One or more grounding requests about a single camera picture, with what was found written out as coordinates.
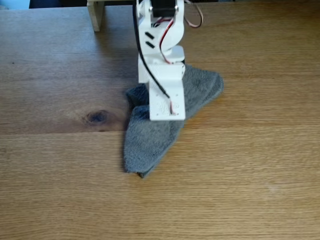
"gray towel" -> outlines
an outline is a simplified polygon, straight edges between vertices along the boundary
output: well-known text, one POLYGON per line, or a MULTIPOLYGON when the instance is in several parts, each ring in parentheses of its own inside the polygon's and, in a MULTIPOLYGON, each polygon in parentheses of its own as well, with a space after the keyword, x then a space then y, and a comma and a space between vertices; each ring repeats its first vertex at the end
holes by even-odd
MULTIPOLYGON (((182 81, 186 119, 194 116, 224 90, 223 79, 218 73, 190 65, 185 66, 182 81)), ((149 92, 144 84, 129 89, 126 95, 134 109, 125 134, 125 170, 144 178, 176 142, 184 121, 150 121, 149 92)))

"black wire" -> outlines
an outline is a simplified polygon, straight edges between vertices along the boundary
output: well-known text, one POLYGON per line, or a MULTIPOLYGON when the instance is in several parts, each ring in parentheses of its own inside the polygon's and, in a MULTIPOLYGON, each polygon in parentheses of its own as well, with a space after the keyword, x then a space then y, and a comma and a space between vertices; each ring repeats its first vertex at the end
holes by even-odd
POLYGON ((136 46, 138 48, 138 52, 140 55, 140 58, 142 60, 142 63, 145 67, 145 69, 147 70, 147 72, 149 73, 149 75, 151 76, 151 78, 153 79, 153 81, 155 82, 155 84, 159 87, 159 89, 161 90, 161 92, 163 92, 163 94, 170 99, 170 96, 168 95, 168 93, 166 92, 166 90, 161 86, 161 84, 157 81, 157 79, 155 78, 155 76, 152 74, 152 72, 150 71, 144 55, 142 53, 141 50, 141 45, 140 45, 140 38, 139 38, 139 29, 138 29, 138 20, 137 20, 137 1, 133 0, 133 4, 132 4, 132 15, 133 15, 133 25, 134 25, 134 34, 135 34, 135 41, 136 41, 136 46))

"robotic arm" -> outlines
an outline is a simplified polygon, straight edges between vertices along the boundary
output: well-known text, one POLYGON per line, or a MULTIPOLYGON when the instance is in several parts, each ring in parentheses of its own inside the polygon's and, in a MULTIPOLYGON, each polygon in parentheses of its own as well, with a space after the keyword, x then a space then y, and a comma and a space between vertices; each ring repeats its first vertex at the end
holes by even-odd
MULTIPOLYGON (((139 83, 149 88, 150 120, 184 120, 185 97, 182 78, 185 54, 177 45, 184 35, 185 0, 134 0, 133 21, 138 57, 139 83)), ((203 15, 198 9, 201 22, 203 15)))

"wood grain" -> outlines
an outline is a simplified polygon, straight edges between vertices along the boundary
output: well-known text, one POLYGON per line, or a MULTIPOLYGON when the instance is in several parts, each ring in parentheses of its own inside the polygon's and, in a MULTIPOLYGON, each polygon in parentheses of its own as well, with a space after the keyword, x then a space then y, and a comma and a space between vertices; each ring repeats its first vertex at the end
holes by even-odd
POLYGON ((130 7, 96 34, 86 8, 0 14, 0 239, 319 239, 320 2, 201 6, 181 44, 225 92, 145 180, 123 172, 130 7))

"wooden stand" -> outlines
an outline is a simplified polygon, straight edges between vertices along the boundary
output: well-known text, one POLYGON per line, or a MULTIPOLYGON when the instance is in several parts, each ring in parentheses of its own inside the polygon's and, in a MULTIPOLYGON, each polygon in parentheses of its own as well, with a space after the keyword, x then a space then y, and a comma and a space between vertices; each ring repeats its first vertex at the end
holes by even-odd
POLYGON ((95 32, 100 31, 102 16, 104 15, 105 2, 121 1, 121 0, 88 0, 86 6, 90 14, 92 27, 95 32))

